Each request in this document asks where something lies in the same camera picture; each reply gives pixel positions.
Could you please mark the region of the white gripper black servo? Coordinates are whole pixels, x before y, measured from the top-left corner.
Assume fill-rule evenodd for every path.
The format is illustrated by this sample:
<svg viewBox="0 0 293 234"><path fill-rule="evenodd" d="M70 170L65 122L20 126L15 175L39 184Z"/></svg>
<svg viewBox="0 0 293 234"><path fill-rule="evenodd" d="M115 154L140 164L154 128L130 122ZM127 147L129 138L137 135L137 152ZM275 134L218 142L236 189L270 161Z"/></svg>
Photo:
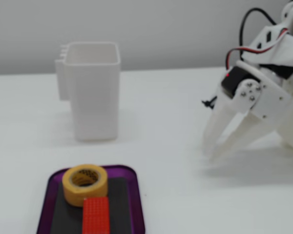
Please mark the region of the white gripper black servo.
<svg viewBox="0 0 293 234"><path fill-rule="evenodd" d="M203 133L203 150L215 160L244 149L264 136L264 121L288 112L289 95L262 70L238 61L218 85L216 101ZM223 144L217 141L237 114L247 114Z"/></svg>

